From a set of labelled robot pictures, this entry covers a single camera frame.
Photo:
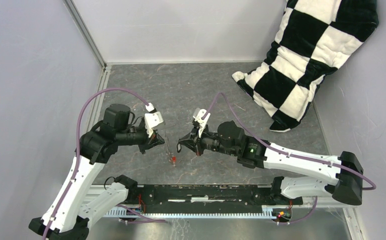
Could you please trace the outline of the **large metal keyring plate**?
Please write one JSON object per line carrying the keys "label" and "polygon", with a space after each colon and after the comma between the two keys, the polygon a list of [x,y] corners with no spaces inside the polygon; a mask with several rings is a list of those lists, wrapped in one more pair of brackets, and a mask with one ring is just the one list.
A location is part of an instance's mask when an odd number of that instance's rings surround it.
{"label": "large metal keyring plate", "polygon": [[175,167],[176,167],[176,163],[175,163],[175,164],[172,164],[172,163],[171,163],[171,159],[172,159],[173,157],[176,157],[176,156],[175,156],[175,154],[174,154],[174,152],[173,152],[173,150],[172,150],[172,148],[171,148],[170,139],[169,139],[169,137],[168,137],[168,135],[167,135],[167,132],[166,132],[165,130],[163,131],[163,138],[164,138],[164,140],[165,140],[166,154],[167,154],[167,156],[168,156],[168,161],[169,161],[170,164],[175,168]]}

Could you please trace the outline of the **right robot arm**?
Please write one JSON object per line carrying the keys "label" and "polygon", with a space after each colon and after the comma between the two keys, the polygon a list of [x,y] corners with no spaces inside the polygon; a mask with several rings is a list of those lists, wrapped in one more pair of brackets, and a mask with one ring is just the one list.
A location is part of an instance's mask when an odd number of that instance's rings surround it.
{"label": "right robot arm", "polygon": [[356,155],[343,151],[341,155],[318,155],[285,148],[267,140],[257,140],[245,133],[234,121],[221,123],[216,132],[205,126],[193,125],[190,133],[177,142],[201,156],[205,150],[236,157],[250,169],[275,169],[297,173],[299,177],[276,177],[270,199],[276,204],[301,197],[332,197],[351,206],[363,202],[364,170]]}

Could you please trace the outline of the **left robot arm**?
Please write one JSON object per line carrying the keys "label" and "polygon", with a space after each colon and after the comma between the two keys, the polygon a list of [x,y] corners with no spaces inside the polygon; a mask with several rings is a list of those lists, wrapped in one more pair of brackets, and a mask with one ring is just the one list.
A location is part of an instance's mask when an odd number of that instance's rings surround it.
{"label": "left robot arm", "polygon": [[117,204],[134,203],[138,198],[136,181],[118,177],[95,199],[84,204],[97,175],[120,146],[137,145],[144,154],[164,144],[157,127],[164,125],[162,114],[153,109],[134,123],[130,107],[112,104],[103,119],[80,137],[68,176],[50,208],[41,217],[33,218],[28,228],[47,240],[85,240],[93,225]]}

